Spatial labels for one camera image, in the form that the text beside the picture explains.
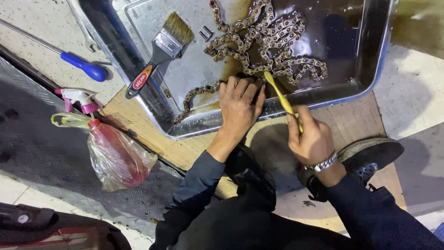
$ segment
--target screwdriver shaft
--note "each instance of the screwdriver shaft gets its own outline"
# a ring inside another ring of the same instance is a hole
[[[10,24],[10,23],[4,21],[4,20],[1,20],[1,19],[0,19],[0,24],[3,24],[4,26],[6,26],[6,27],[8,27],[8,28],[10,28],[10,29],[12,29],[12,30],[14,30],[14,31],[16,31],[16,32],[18,32],[18,33],[24,35],[24,36],[26,36],[27,38],[33,40],[34,42],[37,42],[37,43],[39,43],[39,44],[45,46],[46,48],[48,48],[48,49],[50,49],[50,50],[52,50],[52,51],[54,51],[54,52],[56,52],[56,53],[61,54],[61,53],[63,52],[61,49],[59,49],[59,48],[57,48],[57,47],[55,47],[55,46],[53,46],[53,45],[51,45],[51,44],[49,44],[49,43],[47,43],[47,42],[41,40],[41,39],[38,38],[38,37],[35,37],[35,36],[29,34],[28,32],[26,32],[26,31],[20,29],[19,27],[14,26],[14,25],[12,25],[12,24]]]

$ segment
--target plastic bag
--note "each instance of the plastic bag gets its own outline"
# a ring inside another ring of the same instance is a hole
[[[62,123],[54,121],[61,116]],[[54,125],[62,128],[88,128],[88,148],[92,167],[102,182],[102,190],[116,191],[134,188],[147,178],[157,161],[157,155],[148,153],[134,140],[98,119],[74,113],[59,113],[51,117]]]

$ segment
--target screwdriver handle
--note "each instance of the screwdriver handle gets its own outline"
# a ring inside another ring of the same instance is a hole
[[[71,53],[61,52],[60,58],[62,58],[63,61],[66,61],[69,64],[83,70],[89,77],[91,77],[95,81],[103,82],[107,78],[107,71],[104,68],[85,62]]]

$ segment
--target diamond plate metal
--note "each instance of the diamond plate metal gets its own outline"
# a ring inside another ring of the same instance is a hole
[[[7,116],[15,110],[18,116]],[[182,177],[159,162],[129,190],[106,192],[91,166],[88,131],[58,128],[51,116],[64,102],[0,57],[0,170],[89,213],[154,238],[155,224]]]

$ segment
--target brush bristles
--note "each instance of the brush bristles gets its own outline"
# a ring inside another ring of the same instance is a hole
[[[186,45],[193,39],[194,33],[191,28],[179,17],[176,12],[171,13],[163,24],[163,28],[168,31],[177,41]]]

